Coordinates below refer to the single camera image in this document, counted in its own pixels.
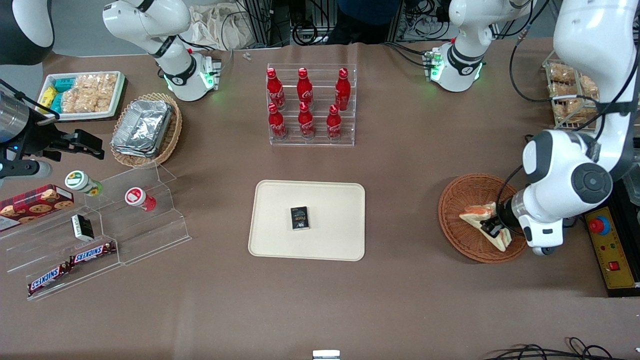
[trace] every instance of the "blue shirt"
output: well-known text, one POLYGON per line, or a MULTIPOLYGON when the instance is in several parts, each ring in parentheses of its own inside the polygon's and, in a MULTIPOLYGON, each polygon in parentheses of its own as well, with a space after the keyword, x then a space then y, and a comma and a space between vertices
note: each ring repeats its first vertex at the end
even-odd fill
POLYGON ((391 22, 401 3, 402 0, 338 0, 342 12, 369 25, 391 22))

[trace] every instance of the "aluminum foil container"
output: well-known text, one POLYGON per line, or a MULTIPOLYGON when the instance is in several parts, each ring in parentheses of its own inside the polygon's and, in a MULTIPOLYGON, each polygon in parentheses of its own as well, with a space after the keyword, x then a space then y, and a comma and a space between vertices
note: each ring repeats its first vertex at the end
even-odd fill
POLYGON ((164 101, 138 100, 131 104, 111 139, 121 154, 153 158, 160 150, 172 107, 164 101))

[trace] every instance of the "round woven basket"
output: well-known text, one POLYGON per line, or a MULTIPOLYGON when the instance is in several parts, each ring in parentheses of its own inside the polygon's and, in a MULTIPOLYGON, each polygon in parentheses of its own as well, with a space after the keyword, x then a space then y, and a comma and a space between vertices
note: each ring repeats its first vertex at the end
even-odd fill
MULTIPOLYGON (((440 227, 451 244, 462 254, 481 263, 505 263, 517 258, 527 247, 526 240, 511 233, 513 240, 507 250, 498 250, 480 230, 460 218, 460 214, 469 205, 485 205, 495 202, 503 180, 488 174, 469 174, 460 176, 444 189, 438 203, 440 227)), ((500 201, 516 193, 513 186, 507 185, 502 191, 500 201)))
MULTIPOLYGON (((113 157, 116 158, 119 163, 130 167, 142 166, 146 163, 150 163, 151 161, 162 164, 169 158, 169 156, 171 156, 171 153, 175 149, 175 146, 178 144, 180 130, 182 130, 182 115, 180 114, 180 109, 178 109, 178 104, 175 103, 175 100, 165 94, 153 93, 142 95, 134 101, 137 100, 164 101, 172 106, 173 110, 171 113, 171 118, 169 119, 169 125, 167 125, 162 143, 160 144, 160 151, 158 153, 158 156, 156 156, 155 158, 144 158, 141 156, 124 155, 116 152, 113 147, 111 147, 111 153, 113 153, 113 157)), ((134 101, 130 102, 129 105, 127 105, 127 107, 121 112, 120 117, 118 117, 118 122, 116 122, 115 129, 113 130, 114 135, 116 131, 118 131, 118 128, 122 123, 124 114, 131 107, 131 104, 133 104, 134 101)))

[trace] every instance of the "acrylic bottle rack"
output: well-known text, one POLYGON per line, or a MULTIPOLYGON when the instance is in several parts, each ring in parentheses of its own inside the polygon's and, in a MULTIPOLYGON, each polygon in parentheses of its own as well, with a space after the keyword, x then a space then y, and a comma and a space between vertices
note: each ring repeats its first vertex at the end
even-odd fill
MULTIPOLYGON (((310 145, 310 146, 354 146, 356 141, 356 88, 358 73, 355 64, 279 64, 270 63, 268 67, 273 67, 282 86, 284 88, 285 107, 280 110, 287 128, 287 138, 285 140, 275 140, 271 133, 271 128, 267 122, 269 113, 265 107, 264 121, 268 127, 269 142, 271 145, 310 145), (300 102, 298 100, 298 69, 307 68, 308 78, 313 85, 314 105, 311 114, 314 116, 314 128, 316 135, 311 140, 302 138, 300 125, 298 124, 298 113, 300 112, 300 102), (338 70, 341 67, 349 70, 349 82, 351 83, 351 97, 346 111, 340 111, 342 118, 340 141, 331 143, 327 137, 326 118, 329 115, 329 106, 335 103, 335 84, 338 81, 338 70)), ((267 105, 271 102, 269 94, 266 92, 267 105)))
POLYGON ((76 207, 16 227, 16 231, 0 238, 6 246, 7 271, 26 276, 27 295, 27 284, 68 261, 70 256, 115 241, 116 253, 78 264, 28 297, 42 299, 190 240, 184 217, 173 207, 166 185, 174 179, 163 166, 150 163, 101 181, 103 191, 97 197, 75 193, 76 207), (124 201, 125 192, 136 186, 156 199, 153 211, 134 208, 124 201), (91 221, 93 241, 81 241, 74 236, 71 217, 75 214, 91 221))

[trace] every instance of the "red cookie box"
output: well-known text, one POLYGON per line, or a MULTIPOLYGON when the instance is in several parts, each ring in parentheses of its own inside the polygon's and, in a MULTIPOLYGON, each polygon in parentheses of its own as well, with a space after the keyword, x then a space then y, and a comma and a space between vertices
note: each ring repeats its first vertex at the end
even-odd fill
POLYGON ((0 232, 74 205, 74 196, 48 184, 0 202, 0 232))

